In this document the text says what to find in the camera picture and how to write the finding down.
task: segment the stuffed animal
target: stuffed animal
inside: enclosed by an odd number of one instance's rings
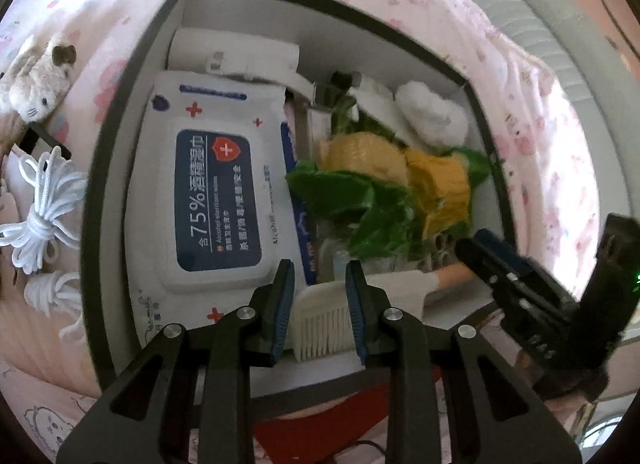
[[[422,82],[409,81],[396,91],[396,104],[420,138],[435,148],[465,144],[469,121],[457,103],[441,98]]]
[[[61,34],[44,52],[30,37],[4,73],[0,73],[0,154],[7,154],[25,123],[43,121],[71,87],[76,48]]]

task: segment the triangular cutout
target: triangular cutout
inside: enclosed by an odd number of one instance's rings
[[[156,354],[140,368],[122,393],[113,400],[111,411],[132,420],[144,420],[161,368],[162,356]]]
[[[491,412],[497,422],[524,415],[529,411],[524,399],[488,357],[479,357],[478,367],[489,397]]]

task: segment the silver bolt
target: silver bolt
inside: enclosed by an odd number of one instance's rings
[[[398,321],[402,319],[402,311],[400,309],[396,309],[395,307],[389,307],[385,310],[385,318],[389,321]]]
[[[238,309],[238,317],[240,319],[251,319],[255,316],[255,310],[251,307],[241,307]]]
[[[171,323],[162,330],[165,336],[168,338],[177,338],[182,333],[182,327],[177,323]]]
[[[460,337],[462,338],[471,339],[476,337],[476,329],[471,325],[460,325],[458,327],[458,334],[460,334]]]

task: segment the wet wipes package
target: wet wipes package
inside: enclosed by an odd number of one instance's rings
[[[125,218],[140,341],[164,325],[216,322],[269,283],[282,258],[316,282],[284,88],[159,73],[145,111]]]

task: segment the shoelace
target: shoelace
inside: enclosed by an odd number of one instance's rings
[[[87,181],[72,161],[62,157],[58,146],[42,154],[37,163],[31,155],[22,156],[19,167],[22,177],[34,187],[34,200],[24,222],[0,225],[0,246],[12,245],[12,263],[31,274],[42,269],[43,261],[55,262],[58,240],[80,248],[80,235],[67,229],[59,217],[84,199]]]
[[[52,273],[34,274],[24,287],[24,301],[34,309],[51,316],[52,311],[67,312],[78,316],[75,323],[60,329],[58,336],[62,341],[83,343],[84,315],[82,314],[82,297],[75,287],[67,285],[72,280],[80,280],[77,272],[57,270]]]

